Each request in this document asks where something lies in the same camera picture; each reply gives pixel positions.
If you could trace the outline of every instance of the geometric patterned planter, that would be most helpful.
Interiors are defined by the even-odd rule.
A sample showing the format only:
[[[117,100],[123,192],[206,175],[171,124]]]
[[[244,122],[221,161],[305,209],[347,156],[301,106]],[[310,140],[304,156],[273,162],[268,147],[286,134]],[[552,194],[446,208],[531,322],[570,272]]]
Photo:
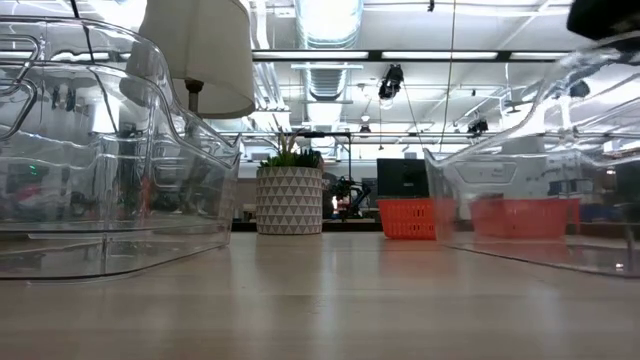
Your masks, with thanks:
[[[322,232],[322,171],[267,167],[256,176],[258,233],[308,235]]]

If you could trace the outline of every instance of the ventilation duct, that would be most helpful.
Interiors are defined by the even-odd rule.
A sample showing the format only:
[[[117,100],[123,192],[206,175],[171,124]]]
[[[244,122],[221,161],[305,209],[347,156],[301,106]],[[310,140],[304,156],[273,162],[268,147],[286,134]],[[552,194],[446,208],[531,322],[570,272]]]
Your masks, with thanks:
[[[363,0],[295,0],[298,40],[303,49],[351,49],[358,40]],[[304,79],[309,100],[335,101],[344,95],[348,70],[306,69]],[[335,104],[310,104],[312,121],[339,120],[339,111],[326,109]]]

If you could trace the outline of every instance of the black monitor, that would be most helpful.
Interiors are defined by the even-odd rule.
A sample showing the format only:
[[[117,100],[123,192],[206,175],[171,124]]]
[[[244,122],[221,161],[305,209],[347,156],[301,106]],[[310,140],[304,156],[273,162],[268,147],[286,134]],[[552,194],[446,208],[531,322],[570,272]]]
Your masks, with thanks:
[[[378,159],[378,197],[429,197],[424,160]]]

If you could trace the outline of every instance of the clear plastic bin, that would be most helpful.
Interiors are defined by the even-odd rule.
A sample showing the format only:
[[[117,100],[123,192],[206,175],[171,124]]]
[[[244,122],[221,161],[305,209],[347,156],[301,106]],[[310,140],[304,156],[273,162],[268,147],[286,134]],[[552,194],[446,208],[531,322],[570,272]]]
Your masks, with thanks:
[[[228,243],[229,143],[162,53],[88,20],[0,17],[0,278],[124,273]]]
[[[640,276],[639,39],[628,34],[558,61],[511,129],[446,159],[426,150],[438,241]],[[452,201],[453,219],[442,215]]]

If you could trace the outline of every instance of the red basket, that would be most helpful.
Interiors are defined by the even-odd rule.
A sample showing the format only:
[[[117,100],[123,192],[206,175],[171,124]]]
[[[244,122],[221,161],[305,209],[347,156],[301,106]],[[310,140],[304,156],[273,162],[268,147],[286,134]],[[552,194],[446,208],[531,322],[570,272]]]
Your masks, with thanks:
[[[384,235],[390,239],[435,240],[434,203],[431,199],[378,200]],[[453,211],[448,218],[453,219]]]
[[[508,239],[558,238],[566,233],[569,209],[574,222],[579,199],[481,199],[471,203],[471,220],[478,235]]]

